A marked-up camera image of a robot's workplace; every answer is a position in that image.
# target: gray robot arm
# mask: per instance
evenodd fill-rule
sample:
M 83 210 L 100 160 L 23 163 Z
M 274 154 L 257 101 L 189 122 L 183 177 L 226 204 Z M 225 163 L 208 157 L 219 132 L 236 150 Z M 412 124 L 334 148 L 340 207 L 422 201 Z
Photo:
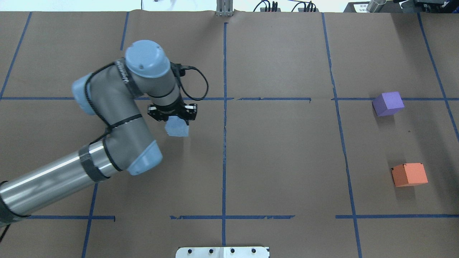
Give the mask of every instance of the gray robot arm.
M 80 150 L 0 184 L 0 227 L 83 188 L 102 182 L 118 171 L 143 173 L 162 160 L 134 98 L 148 94 L 150 115 L 165 120 L 169 115 L 194 120 L 196 105 L 184 104 L 177 71 L 155 42 L 140 40 L 126 51 L 125 59 L 75 81 L 73 94 L 88 114 L 106 124 L 106 134 Z

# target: block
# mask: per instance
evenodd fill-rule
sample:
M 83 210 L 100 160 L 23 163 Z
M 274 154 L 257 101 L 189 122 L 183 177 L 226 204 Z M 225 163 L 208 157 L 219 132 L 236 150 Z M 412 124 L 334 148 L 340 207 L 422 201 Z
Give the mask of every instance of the block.
M 378 117 L 390 116 L 405 107 L 398 91 L 385 92 L 373 100 L 373 108 Z
M 396 187 L 415 186 L 428 182 L 422 163 L 406 163 L 393 167 L 392 177 Z
M 188 137 L 190 130 L 190 126 L 187 125 L 183 119 L 177 116 L 169 117 L 164 128 L 166 129 L 166 132 L 169 136 L 177 137 Z

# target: cube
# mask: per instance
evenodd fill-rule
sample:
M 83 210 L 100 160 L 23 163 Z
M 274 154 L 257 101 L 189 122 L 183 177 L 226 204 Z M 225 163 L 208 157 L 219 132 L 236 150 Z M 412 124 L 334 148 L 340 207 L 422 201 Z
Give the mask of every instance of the cube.
M 427 183 L 422 163 L 406 163 L 392 168 L 392 177 L 396 187 L 415 186 Z
M 385 92 L 373 100 L 373 108 L 378 117 L 390 116 L 405 107 L 398 91 Z

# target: metal bracket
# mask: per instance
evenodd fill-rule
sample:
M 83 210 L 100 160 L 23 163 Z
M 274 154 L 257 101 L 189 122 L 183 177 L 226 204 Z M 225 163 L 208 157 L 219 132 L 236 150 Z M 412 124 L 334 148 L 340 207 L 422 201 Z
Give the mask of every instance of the metal bracket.
M 217 0 L 217 16 L 233 16 L 233 0 Z
M 182 247 L 175 258 L 269 258 L 269 247 Z

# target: silver metal tube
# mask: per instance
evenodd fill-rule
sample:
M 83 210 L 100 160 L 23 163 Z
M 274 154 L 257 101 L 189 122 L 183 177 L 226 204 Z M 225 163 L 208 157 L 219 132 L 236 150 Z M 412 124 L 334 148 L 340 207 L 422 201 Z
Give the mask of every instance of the silver metal tube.
M 370 0 L 370 3 L 367 6 L 367 11 L 380 12 L 386 2 L 387 0 Z
M 27 216 L 92 184 L 74 152 L 2 184 L 0 197 L 12 212 Z

